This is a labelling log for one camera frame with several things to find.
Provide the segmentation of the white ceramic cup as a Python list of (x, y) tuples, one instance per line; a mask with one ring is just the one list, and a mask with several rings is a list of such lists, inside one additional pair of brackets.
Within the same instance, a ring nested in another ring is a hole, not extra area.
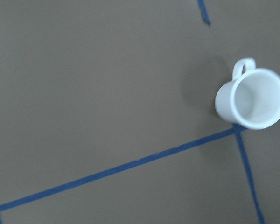
[(237, 61), (231, 81), (215, 97), (215, 109), (221, 119), (252, 130), (274, 125), (280, 119), (280, 76), (258, 68), (253, 58)]

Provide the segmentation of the blue tape line lengthwise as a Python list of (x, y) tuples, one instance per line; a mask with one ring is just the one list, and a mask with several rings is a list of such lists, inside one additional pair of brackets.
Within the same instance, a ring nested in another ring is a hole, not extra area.
[(252, 200), (254, 203), (254, 207), (256, 210), (256, 215), (258, 218), (258, 222), (259, 224), (265, 224), (265, 219), (264, 216), (262, 214), (260, 205), (259, 205), (259, 201), (258, 201), (258, 197), (257, 197), (257, 192), (255, 189), (255, 185), (254, 185), (254, 180), (253, 180), (253, 175), (252, 175), (252, 171), (251, 171), (251, 167), (250, 167), (250, 163), (249, 163), (249, 159), (245, 150), (245, 146), (244, 146), (244, 142), (243, 142), (243, 138), (241, 135), (241, 128), (239, 125), (233, 124), (233, 129), (235, 132), (235, 136), (236, 136), (236, 140), (237, 140), (237, 144), (238, 144), (238, 148), (239, 148), (239, 152), (242, 158), (242, 162), (243, 162), (243, 166), (245, 168), (245, 173), (246, 173), (246, 177), (248, 180), (248, 184), (249, 184), (249, 188), (250, 188), (250, 192), (252, 195)]

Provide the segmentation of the blue tape line crosswise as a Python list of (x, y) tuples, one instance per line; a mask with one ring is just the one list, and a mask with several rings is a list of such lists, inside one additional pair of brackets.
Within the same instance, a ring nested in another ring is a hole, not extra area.
[(125, 163), (125, 164), (122, 164), (122, 165), (119, 165), (119, 166), (116, 166), (116, 167), (113, 167), (113, 168), (110, 168), (110, 169), (107, 169), (107, 170), (104, 170), (104, 171), (101, 171), (101, 172), (98, 172), (98, 173), (95, 173), (95, 174), (92, 174), (92, 175), (89, 175), (89, 176), (86, 176), (86, 177), (83, 177), (83, 178), (80, 178), (80, 179), (77, 179), (77, 180), (74, 180), (74, 181), (56, 186), (56, 187), (52, 187), (50, 189), (46, 189), (44, 191), (40, 191), (38, 193), (29, 195), (29, 196), (25, 196), (25, 197), (22, 197), (22, 198), (19, 198), (19, 199), (1, 204), (0, 205), (0, 212), (3, 212), (3, 211), (8, 210), (8, 209), (15, 208), (15, 207), (18, 207), (18, 206), (21, 206), (21, 205), (24, 205), (24, 204), (27, 204), (27, 203), (30, 203), (30, 202), (33, 202), (33, 201), (36, 201), (36, 200), (40, 200), (42, 198), (45, 198), (45, 197), (48, 197), (48, 196), (51, 196), (51, 195), (54, 195), (54, 194), (58, 194), (60, 192), (63, 192), (63, 191), (69, 190), (69, 189), (79, 187), (79, 186), (82, 186), (84, 184), (88, 184), (90, 182), (93, 182), (93, 181), (96, 181), (96, 180), (99, 180), (99, 179), (102, 179), (102, 178), (105, 178), (105, 177), (108, 177), (108, 176), (111, 176), (111, 175), (129, 170), (129, 169), (132, 169), (132, 168), (135, 168), (135, 167), (138, 167), (138, 166), (141, 166), (141, 165), (144, 165), (144, 164), (147, 164), (147, 163), (150, 163), (150, 162), (153, 162), (153, 161), (156, 161), (156, 160), (174, 155), (176, 153), (179, 153), (179, 152), (182, 152), (182, 151), (185, 151), (185, 150), (195, 148), (197, 146), (200, 146), (200, 145), (203, 145), (203, 144), (206, 144), (206, 143), (209, 143), (209, 142), (213, 142), (213, 141), (216, 141), (216, 140), (234, 135), (236, 133), (236, 130), (237, 130), (236, 127), (232, 127), (232, 128), (227, 129), (227, 130), (224, 130), (224, 131), (221, 131), (221, 132), (218, 132), (218, 133), (214, 133), (212, 135), (209, 135), (209, 136), (206, 136), (206, 137), (203, 137), (203, 138), (200, 138), (200, 139), (182, 144), (178, 147), (163, 150), (163, 151), (157, 152), (155, 154), (151, 154), (149, 156), (140, 158), (138, 160), (130, 161), (128, 163)]

